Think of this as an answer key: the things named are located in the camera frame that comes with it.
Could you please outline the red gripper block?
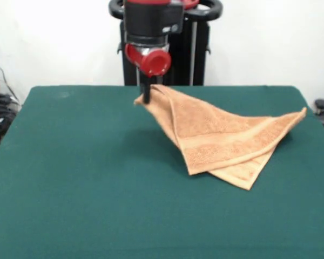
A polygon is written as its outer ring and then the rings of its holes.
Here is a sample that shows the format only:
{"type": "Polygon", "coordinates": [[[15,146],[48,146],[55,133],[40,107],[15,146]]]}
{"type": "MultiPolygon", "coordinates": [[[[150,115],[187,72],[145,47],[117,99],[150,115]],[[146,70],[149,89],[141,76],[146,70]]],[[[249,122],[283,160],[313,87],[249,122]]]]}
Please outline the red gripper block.
{"type": "Polygon", "coordinates": [[[143,103],[150,102],[150,85],[152,76],[163,76],[171,66],[169,52],[159,47],[137,47],[132,44],[125,45],[127,59],[143,74],[140,75],[140,91],[143,103]]]}

